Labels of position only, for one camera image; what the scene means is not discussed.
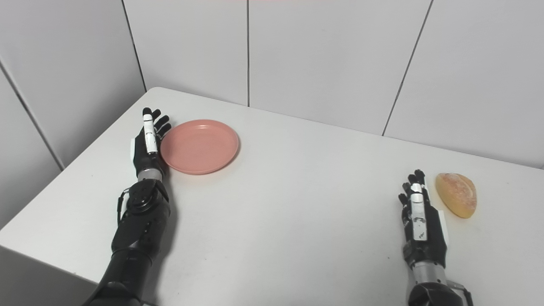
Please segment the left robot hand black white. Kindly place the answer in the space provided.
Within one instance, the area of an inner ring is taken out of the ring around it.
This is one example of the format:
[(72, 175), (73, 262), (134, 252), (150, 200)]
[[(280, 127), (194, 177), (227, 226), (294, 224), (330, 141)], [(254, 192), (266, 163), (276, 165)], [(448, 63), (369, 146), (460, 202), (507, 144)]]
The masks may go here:
[(171, 128), (169, 116), (163, 116), (161, 110), (142, 110), (142, 129), (131, 143), (138, 180), (165, 178), (167, 166), (161, 156), (161, 142)]

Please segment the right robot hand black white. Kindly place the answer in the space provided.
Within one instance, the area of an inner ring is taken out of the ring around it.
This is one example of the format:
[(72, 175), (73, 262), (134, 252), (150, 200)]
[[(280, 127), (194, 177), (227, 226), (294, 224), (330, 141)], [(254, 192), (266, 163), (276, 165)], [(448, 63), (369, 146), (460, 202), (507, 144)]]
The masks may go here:
[(447, 244), (439, 211), (431, 205), (424, 172), (416, 169), (402, 187), (404, 193), (398, 198), (402, 205), (405, 262), (409, 267), (430, 262), (445, 268)]

